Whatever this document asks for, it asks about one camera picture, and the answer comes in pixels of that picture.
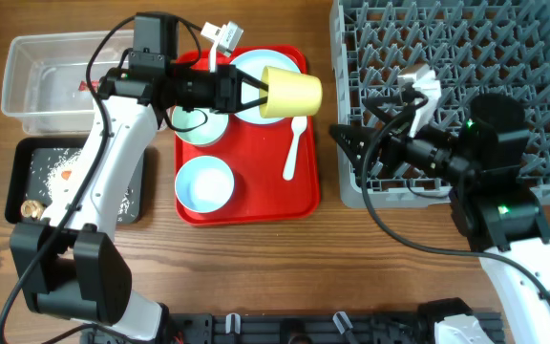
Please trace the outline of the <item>white rice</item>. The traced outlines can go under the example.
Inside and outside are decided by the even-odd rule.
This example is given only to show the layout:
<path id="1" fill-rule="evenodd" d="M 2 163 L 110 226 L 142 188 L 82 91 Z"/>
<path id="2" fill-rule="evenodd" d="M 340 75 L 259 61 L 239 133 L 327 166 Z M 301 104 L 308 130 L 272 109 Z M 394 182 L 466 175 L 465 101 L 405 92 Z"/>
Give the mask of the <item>white rice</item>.
<path id="1" fill-rule="evenodd" d="M 28 177 L 21 204 L 26 200 L 37 200 L 45 207 L 64 191 L 67 181 L 61 173 L 74 168 L 81 154 L 80 148 L 37 148 L 32 151 Z M 126 188 L 117 221 L 130 224 L 138 219 L 141 210 L 143 159 L 136 166 L 134 175 Z"/>

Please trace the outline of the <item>mint green bowl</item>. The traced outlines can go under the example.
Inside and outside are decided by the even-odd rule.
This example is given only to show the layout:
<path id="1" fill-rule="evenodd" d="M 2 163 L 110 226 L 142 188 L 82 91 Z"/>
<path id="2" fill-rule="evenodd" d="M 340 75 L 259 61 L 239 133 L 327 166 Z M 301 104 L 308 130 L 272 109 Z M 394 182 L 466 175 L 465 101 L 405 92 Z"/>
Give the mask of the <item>mint green bowl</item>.
<path id="1" fill-rule="evenodd" d="M 204 147 L 219 141 L 228 126 L 229 115 L 211 113 L 207 108 L 195 108 L 185 111 L 181 107 L 172 110 L 172 124 L 186 132 L 177 131 L 176 135 L 184 142 Z"/>

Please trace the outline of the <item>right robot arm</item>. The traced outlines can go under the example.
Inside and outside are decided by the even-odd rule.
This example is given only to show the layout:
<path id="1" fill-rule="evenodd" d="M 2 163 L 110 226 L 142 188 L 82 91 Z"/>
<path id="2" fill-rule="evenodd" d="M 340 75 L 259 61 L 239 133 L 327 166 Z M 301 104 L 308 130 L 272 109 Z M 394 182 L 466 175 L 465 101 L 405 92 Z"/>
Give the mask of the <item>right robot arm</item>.
<path id="1" fill-rule="evenodd" d="M 383 120 L 380 129 L 332 124 L 329 135 L 354 162 L 367 211 L 377 226 L 400 244 L 427 253 L 473 257 L 492 282 L 520 343 L 550 343 L 550 225 L 542 205 L 518 179 L 530 132 L 524 106 L 502 94 L 480 94 L 470 103 L 457 136 L 430 124 L 417 134 L 411 122 L 428 106 L 411 91 L 399 99 L 395 117 L 381 110 L 394 97 L 370 97 L 364 105 Z M 408 163 L 451 184 L 452 219 L 468 249 L 421 245 L 392 230 L 370 200 L 368 176 L 381 162 L 392 170 Z"/>

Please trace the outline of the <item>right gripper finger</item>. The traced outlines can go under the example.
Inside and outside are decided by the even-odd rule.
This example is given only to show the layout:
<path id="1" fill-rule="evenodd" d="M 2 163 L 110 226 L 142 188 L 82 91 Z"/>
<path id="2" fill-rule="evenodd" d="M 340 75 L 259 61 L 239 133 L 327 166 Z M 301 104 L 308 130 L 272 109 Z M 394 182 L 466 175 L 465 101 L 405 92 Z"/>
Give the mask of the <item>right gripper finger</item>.
<path id="1" fill-rule="evenodd" d="M 409 128 L 412 122 L 412 106 L 405 106 L 400 100 L 390 97 L 368 97 L 364 107 L 384 123 L 383 129 Z M 396 114 L 387 112 L 386 106 L 398 107 Z"/>
<path id="2" fill-rule="evenodd" d="M 371 142 L 379 134 L 379 130 L 375 128 L 347 124 L 331 124 L 328 132 L 353 167 L 363 165 Z"/>

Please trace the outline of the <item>red snack wrapper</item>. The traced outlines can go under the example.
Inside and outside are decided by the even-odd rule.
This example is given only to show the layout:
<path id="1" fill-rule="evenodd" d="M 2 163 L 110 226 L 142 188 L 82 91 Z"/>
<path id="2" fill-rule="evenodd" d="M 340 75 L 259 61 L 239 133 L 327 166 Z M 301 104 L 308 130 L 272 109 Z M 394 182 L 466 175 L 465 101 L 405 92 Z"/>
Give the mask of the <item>red snack wrapper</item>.
<path id="1" fill-rule="evenodd" d="M 89 92 L 91 89 L 94 91 L 97 91 L 99 87 L 99 82 L 97 80 L 93 80 L 91 84 L 88 84 L 85 80 L 82 80 L 78 86 L 79 92 Z"/>

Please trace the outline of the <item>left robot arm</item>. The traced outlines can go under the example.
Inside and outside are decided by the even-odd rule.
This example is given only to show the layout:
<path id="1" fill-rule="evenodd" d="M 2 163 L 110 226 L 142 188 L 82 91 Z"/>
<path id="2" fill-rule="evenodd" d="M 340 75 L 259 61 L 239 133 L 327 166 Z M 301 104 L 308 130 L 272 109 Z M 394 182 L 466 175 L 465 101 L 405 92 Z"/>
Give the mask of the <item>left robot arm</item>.
<path id="1" fill-rule="evenodd" d="M 18 274 L 12 297 L 31 312 L 76 322 L 130 343 L 171 340 L 168 308 L 132 289 L 132 273 L 116 249 L 116 217 L 138 160 L 173 106 L 232 114 L 248 108 L 242 87 L 269 85 L 232 65 L 200 71 L 177 60 L 183 19 L 166 12 L 131 17 L 133 45 L 117 66 L 90 82 L 93 128 L 66 194 L 41 217 L 20 223 L 10 238 Z"/>

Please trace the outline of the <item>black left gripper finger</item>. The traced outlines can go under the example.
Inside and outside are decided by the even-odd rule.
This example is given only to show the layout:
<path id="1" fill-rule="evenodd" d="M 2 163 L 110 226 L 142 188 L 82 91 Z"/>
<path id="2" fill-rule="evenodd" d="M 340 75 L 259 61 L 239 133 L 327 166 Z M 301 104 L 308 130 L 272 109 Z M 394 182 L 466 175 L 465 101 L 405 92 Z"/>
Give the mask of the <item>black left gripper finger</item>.
<path id="1" fill-rule="evenodd" d="M 246 102 L 246 103 L 239 102 L 237 104 L 236 110 L 237 111 L 244 111 L 244 110 L 247 110 L 247 109 L 250 109 L 250 108 L 259 107 L 261 105 L 266 104 L 267 101 L 268 101 L 267 97 L 260 97 L 260 98 L 257 98 L 255 100 L 252 100 L 252 101 L 249 101 L 249 102 Z"/>
<path id="2" fill-rule="evenodd" d="M 244 84 L 247 84 L 259 90 L 264 90 L 264 91 L 268 90 L 268 85 L 266 83 L 264 83 L 263 81 L 260 81 L 259 79 L 257 79 L 252 75 L 249 75 L 248 73 L 242 71 L 241 69 L 236 68 L 235 89 L 237 91 L 240 91 Z"/>

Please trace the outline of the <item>light blue plate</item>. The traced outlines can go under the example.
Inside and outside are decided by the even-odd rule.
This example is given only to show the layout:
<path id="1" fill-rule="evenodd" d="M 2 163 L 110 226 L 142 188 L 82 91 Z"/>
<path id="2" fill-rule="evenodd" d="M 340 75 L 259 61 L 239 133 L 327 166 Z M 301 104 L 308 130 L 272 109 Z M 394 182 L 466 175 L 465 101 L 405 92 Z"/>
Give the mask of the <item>light blue plate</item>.
<path id="1" fill-rule="evenodd" d="M 294 73 L 300 72 L 299 67 L 291 58 L 285 54 L 268 49 L 258 49 L 243 53 L 235 57 L 231 61 L 231 64 L 235 65 L 238 70 L 257 79 L 261 78 L 264 67 L 268 66 Z M 262 118 L 258 107 L 241 111 L 236 113 L 235 116 L 242 121 L 256 125 L 270 125 L 283 120 L 283 118 Z"/>

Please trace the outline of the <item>white plastic spoon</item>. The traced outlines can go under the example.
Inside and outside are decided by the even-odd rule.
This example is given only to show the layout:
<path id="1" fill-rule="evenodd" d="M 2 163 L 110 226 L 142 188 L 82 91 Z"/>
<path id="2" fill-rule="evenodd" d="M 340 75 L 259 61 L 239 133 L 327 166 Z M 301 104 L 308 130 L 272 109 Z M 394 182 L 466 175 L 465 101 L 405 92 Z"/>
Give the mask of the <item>white plastic spoon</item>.
<path id="1" fill-rule="evenodd" d="M 292 141 L 288 149 L 286 163 L 283 170 L 283 178 L 285 181 L 291 181 L 294 177 L 299 141 L 301 135 L 307 129 L 307 124 L 307 117 L 296 117 L 291 122 Z"/>

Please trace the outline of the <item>light blue rice bowl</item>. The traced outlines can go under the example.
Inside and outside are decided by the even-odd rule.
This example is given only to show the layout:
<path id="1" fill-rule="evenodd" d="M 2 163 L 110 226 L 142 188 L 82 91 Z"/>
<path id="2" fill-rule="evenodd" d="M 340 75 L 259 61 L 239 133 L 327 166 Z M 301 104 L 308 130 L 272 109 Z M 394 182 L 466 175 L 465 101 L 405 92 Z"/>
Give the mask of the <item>light blue rice bowl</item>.
<path id="1" fill-rule="evenodd" d="M 232 169 L 213 156 L 199 156 L 186 162 L 175 178 L 175 193 L 181 205 L 200 214 L 224 207 L 235 188 Z"/>

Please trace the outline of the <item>yellow plastic cup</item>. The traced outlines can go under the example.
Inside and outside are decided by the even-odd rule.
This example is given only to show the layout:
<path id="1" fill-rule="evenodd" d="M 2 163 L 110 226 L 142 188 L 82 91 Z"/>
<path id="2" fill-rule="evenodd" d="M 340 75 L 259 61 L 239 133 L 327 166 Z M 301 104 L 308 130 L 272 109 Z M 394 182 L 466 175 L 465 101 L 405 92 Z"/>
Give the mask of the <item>yellow plastic cup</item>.
<path id="1" fill-rule="evenodd" d="M 259 98 L 266 97 L 266 103 L 259 106 L 262 118 L 310 117 L 321 107 L 323 87 L 316 76 L 267 66 L 261 82 L 268 87 L 259 92 Z"/>

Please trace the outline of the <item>orange carrot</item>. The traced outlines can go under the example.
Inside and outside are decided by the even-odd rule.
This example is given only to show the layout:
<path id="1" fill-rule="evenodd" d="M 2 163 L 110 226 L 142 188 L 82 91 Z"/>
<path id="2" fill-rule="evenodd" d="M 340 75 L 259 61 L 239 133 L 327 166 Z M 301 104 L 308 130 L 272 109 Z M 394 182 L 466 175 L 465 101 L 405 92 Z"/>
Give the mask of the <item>orange carrot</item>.
<path id="1" fill-rule="evenodd" d="M 67 181 L 71 177 L 71 174 L 72 174 L 71 170 L 65 170 L 61 173 L 61 178 Z"/>

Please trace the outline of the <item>brown food scrap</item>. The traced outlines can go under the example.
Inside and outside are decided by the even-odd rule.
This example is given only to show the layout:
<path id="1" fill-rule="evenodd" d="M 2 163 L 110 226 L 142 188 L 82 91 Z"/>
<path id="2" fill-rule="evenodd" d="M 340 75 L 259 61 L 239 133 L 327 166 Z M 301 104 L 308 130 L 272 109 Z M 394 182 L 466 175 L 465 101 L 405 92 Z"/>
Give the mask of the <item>brown food scrap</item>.
<path id="1" fill-rule="evenodd" d="M 45 211 L 45 206 L 37 200 L 26 200 L 20 206 L 23 218 L 40 220 Z"/>

